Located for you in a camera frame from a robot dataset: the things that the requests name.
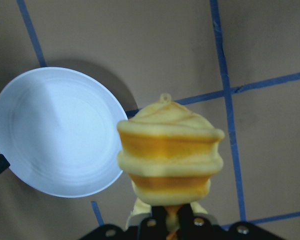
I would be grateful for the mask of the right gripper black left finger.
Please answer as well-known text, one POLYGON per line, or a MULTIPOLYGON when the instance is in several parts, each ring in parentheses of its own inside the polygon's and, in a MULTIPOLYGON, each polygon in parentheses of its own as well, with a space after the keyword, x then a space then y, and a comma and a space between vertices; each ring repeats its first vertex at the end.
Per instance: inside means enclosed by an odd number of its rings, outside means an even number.
POLYGON ((165 240, 168 235, 167 212, 162 206, 152 206, 151 211, 138 226, 138 240, 165 240))

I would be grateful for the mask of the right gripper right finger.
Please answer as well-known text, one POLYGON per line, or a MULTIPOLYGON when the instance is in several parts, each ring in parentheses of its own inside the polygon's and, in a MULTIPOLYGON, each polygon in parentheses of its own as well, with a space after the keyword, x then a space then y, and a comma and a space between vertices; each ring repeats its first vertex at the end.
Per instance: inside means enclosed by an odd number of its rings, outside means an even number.
POLYGON ((190 204, 183 205, 177 211, 179 240, 214 240, 211 221, 204 213, 194 213, 190 204))

